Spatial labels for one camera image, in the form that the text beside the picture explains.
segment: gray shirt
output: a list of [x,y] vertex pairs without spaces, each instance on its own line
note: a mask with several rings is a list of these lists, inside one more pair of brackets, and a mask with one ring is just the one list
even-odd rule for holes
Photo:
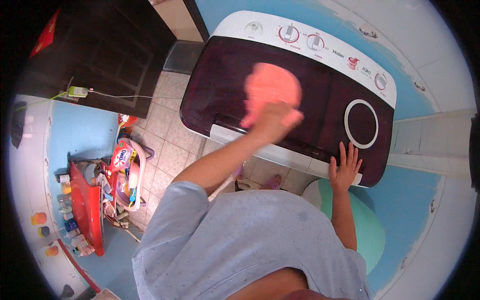
[[285,267],[332,298],[370,299],[364,259],[318,208],[286,191],[220,194],[186,181],[165,191],[135,251],[140,299],[224,299]]

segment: pink cloth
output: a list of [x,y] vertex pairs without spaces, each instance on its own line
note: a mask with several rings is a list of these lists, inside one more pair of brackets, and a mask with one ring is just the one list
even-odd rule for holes
[[253,72],[245,81],[245,92],[247,114],[240,123],[244,128],[255,124],[265,104],[280,101],[292,107],[283,118],[283,125],[288,127],[303,119],[303,114],[297,110],[301,101],[300,82],[295,75],[283,68],[264,62],[255,64]]

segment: detergent package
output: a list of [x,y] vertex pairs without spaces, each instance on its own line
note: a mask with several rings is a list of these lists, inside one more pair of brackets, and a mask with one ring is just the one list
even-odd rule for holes
[[125,141],[115,147],[112,155],[112,161],[110,163],[110,171],[116,172],[118,170],[126,169],[130,167],[130,158],[132,157],[133,148]]

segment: control panel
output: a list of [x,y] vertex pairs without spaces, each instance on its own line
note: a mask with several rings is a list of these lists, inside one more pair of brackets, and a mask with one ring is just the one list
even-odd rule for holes
[[393,77],[344,41],[311,26],[261,12],[226,17],[212,33],[283,48],[321,62],[360,83],[395,108]]

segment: tiled floor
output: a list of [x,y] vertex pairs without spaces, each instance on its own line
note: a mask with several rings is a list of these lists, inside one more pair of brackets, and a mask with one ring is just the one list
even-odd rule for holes
[[[147,206],[130,213],[130,220],[143,230],[170,182],[196,160],[204,139],[189,131],[180,120],[180,103],[189,78],[189,75],[162,72],[147,119],[133,129],[132,139],[155,151],[155,157],[147,162],[143,178],[142,198]],[[221,146],[207,140],[201,156]],[[297,195],[317,178],[257,157],[245,163],[243,177],[253,188],[258,188],[275,174],[282,176],[281,188]]]

